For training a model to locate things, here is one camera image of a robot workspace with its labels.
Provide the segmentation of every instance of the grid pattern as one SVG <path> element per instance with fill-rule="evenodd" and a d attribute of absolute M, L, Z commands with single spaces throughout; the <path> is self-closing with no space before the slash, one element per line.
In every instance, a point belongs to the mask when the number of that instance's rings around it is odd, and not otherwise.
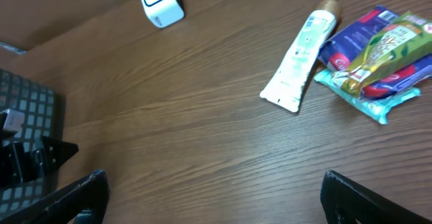
<path fill-rule="evenodd" d="M 51 135 L 55 103 L 53 91 L 2 69 L 0 74 L 0 111 L 15 109 L 25 114 L 21 131 L 4 140 L 3 146 L 23 142 L 25 152 L 42 148 L 34 138 Z M 43 187 L 44 179 L 40 178 L 14 188 L 0 188 L 0 220 L 37 202 L 43 197 Z"/>

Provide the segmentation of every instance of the white electronic device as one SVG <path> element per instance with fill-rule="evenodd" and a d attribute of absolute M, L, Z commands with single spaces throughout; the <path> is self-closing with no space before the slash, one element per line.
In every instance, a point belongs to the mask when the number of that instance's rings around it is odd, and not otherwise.
<path fill-rule="evenodd" d="M 164 28 L 181 20 L 184 11 L 181 0 L 141 0 L 144 12 L 158 28 Z"/>

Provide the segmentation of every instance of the purple snack package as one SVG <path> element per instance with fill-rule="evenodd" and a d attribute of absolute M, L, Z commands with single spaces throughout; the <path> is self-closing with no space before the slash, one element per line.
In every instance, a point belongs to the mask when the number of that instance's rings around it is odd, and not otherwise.
<path fill-rule="evenodd" d="M 318 59 L 332 71 L 345 70 L 371 37 L 397 17 L 396 13 L 377 5 L 374 10 L 329 38 L 321 47 Z M 430 76 L 432 55 L 429 54 L 389 77 L 365 87 L 362 97 L 369 100 L 384 99 Z"/>

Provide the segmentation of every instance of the brown tube cap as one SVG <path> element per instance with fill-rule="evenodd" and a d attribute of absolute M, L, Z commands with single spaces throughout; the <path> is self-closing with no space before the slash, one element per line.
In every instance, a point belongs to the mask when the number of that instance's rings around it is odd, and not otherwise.
<path fill-rule="evenodd" d="M 339 19 L 342 14 L 342 6 L 335 0 L 324 0 L 317 6 L 317 9 L 332 13 L 336 19 Z"/>

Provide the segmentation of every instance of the pile of snack packages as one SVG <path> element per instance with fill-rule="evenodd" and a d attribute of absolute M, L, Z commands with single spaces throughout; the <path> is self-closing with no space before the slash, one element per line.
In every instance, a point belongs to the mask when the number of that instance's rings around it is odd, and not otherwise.
<path fill-rule="evenodd" d="M 314 79 L 363 113 L 386 124 L 390 109 L 420 95 L 432 76 L 432 22 L 378 5 L 321 47 L 327 69 Z"/>

